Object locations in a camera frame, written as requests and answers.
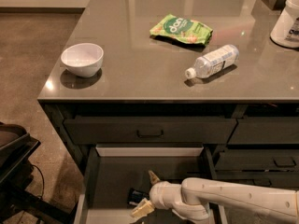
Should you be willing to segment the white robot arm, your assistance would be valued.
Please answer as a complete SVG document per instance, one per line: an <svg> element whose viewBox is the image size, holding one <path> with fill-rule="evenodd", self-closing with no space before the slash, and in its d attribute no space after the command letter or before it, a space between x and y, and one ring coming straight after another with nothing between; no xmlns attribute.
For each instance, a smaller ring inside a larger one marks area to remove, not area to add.
<svg viewBox="0 0 299 224"><path fill-rule="evenodd" d="M210 218L212 203L267 217L280 224L298 224L299 194L295 190L189 177L180 184L162 181L149 172L152 187L148 199L131 216L140 219L156 209L171 210L182 219L197 223Z"/></svg>

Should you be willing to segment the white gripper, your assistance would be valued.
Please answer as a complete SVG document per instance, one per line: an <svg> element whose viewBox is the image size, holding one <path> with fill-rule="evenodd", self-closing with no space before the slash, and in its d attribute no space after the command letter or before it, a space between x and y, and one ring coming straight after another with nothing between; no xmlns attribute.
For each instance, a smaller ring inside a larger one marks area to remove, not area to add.
<svg viewBox="0 0 299 224"><path fill-rule="evenodd" d="M149 192L149 199L144 198L131 212L131 217L140 219L152 213L155 208L175 209L182 203L181 185L167 181L160 182L160 178L148 170L150 183L153 185Z"/></svg>

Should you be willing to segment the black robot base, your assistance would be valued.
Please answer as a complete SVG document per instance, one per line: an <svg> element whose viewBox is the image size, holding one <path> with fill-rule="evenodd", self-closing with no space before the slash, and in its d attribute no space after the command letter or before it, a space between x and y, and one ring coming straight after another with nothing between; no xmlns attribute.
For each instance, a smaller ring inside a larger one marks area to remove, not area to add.
<svg viewBox="0 0 299 224"><path fill-rule="evenodd" d="M28 159L39 146L22 126L0 123L0 219L25 211L41 221L73 224L75 209L67 213L25 190L33 180Z"/></svg>

